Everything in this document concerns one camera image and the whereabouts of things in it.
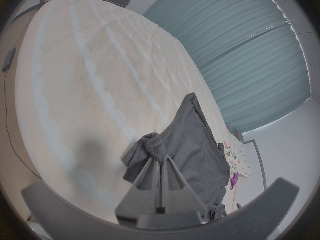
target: gray cloth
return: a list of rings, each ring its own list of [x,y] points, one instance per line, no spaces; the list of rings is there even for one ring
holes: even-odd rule
[[[230,166],[224,146],[214,140],[194,93],[185,96],[172,123],[161,134],[144,135],[123,157],[128,167],[123,179],[133,183],[150,156],[162,163],[166,154],[207,207],[208,218],[221,218]]]

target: floor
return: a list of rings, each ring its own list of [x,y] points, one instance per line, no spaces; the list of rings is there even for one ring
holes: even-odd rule
[[[0,40],[0,65],[3,65],[7,52],[13,48],[15,42],[18,40],[15,46],[16,53],[11,68],[4,74],[0,73],[0,100],[2,103],[0,106],[0,150],[2,151],[0,153],[0,187],[7,200],[10,200],[13,208],[24,221],[27,220],[31,213],[22,199],[21,190],[38,180],[37,176],[40,175],[30,160],[20,134],[15,110],[14,81],[19,50],[27,29],[25,26],[29,24],[30,18],[32,18],[35,13],[35,10],[31,11],[14,21],[4,30],[5,32],[2,34],[2,39]],[[5,101],[7,106],[8,133],[10,134],[12,146],[19,157],[17,157],[11,147],[6,130]]]

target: curtain fold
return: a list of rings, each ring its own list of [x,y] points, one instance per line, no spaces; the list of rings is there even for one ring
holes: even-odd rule
[[[273,122],[311,96],[300,44],[272,0],[157,0],[144,16],[183,44],[231,131]]]

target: cream bed sheet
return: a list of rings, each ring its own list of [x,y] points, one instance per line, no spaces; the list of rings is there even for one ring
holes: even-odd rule
[[[220,110],[183,45],[130,10],[101,0],[52,0],[34,16],[18,56],[15,100],[32,162],[59,195],[117,223],[131,184],[121,158],[162,132],[194,92],[217,142]],[[227,213],[234,190],[227,186]]]

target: purple cloth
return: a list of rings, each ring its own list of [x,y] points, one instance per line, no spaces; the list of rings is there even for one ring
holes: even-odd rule
[[[230,189],[232,190],[233,187],[235,186],[235,184],[237,183],[238,181],[238,177],[239,177],[239,174],[238,174],[238,171],[237,172],[234,172],[233,175],[232,175],[232,178],[230,179]]]

